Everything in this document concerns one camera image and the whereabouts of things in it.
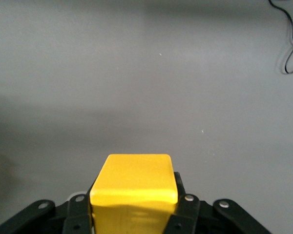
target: gray wall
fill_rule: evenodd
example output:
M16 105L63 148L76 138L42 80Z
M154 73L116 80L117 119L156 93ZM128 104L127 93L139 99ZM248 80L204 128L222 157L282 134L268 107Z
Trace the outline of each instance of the gray wall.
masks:
M0 1L0 223L111 153L165 153L188 192L293 234L287 33L266 0Z

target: black cable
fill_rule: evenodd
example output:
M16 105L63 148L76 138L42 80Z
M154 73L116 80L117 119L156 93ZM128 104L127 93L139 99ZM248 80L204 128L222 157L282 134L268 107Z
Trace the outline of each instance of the black cable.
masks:
M271 5L272 7L274 7L274 8L276 8L276 9L282 11L282 12L283 12L284 14L286 14L286 16L288 17L288 20L289 20L290 25L291 25L292 41L293 41L293 20L292 20L292 17L290 16L290 14L289 14L285 9L283 9L283 8L281 8L281 7L276 6L275 4L273 4L272 0L268 0L268 1L269 1L270 5ZM291 72L288 71L288 62L289 62L289 60L290 60L292 54L293 54L293 50L292 50L291 53L289 54L289 56L288 56L288 58L287 58L287 60L286 60L286 62L285 62L285 65L284 65L284 70L285 70L285 72L286 72L287 74L293 74L293 71L291 71Z

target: yellow cube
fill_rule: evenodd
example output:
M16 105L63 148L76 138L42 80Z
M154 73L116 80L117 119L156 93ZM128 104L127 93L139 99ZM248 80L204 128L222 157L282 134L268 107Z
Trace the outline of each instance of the yellow cube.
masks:
M169 155L109 155L90 191L96 234L161 234L177 202Z

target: wire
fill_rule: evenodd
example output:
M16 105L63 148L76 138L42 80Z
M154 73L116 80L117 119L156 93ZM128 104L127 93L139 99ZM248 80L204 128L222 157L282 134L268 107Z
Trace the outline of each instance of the wire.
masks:
M276 8L276 9L282 11L282 12L288 17L288 20L289 20L290 25L291 25L292 41L293 41L293 20L292 20L292 17L290 16L290 14L289 14L285 9L283 9L283 8L281 8L281 7L276 6L275 4L273 4L272 0L268 0L268 1L269 1L270 5L271 5L272 7L274 7L274 8ZM285 62L285 65L284 65L284 70L285 70L285 72L286 72L287 74L293 74L293 70L290 71L290 72L289 72L289 70L288 70L288 62L289 62L289 60L290 60L292 54L293 54L293 49L292 49L292 51L290 52L290 54L289 54L289 56L288 56L288 58L287 58L287 60L286 60L286 62Z

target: screw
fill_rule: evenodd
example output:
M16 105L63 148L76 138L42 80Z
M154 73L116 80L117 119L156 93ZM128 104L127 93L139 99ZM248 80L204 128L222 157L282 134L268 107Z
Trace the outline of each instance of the screw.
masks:
M229 203L227 203L226 201L220 201L219 205L222 208L228 208L229 207Z
M194 201L194 197L192 195L188 194L188 195L185 196L185 200L186 201Z
M84 195L81 195L81 196L78 196L76 199L75 199L75 201L76 202L80 202L80 201L82 201L84 199Z
M48 202L44 202L44 203L41 203L39 206L38 206L38 209L44 209L48 206Z

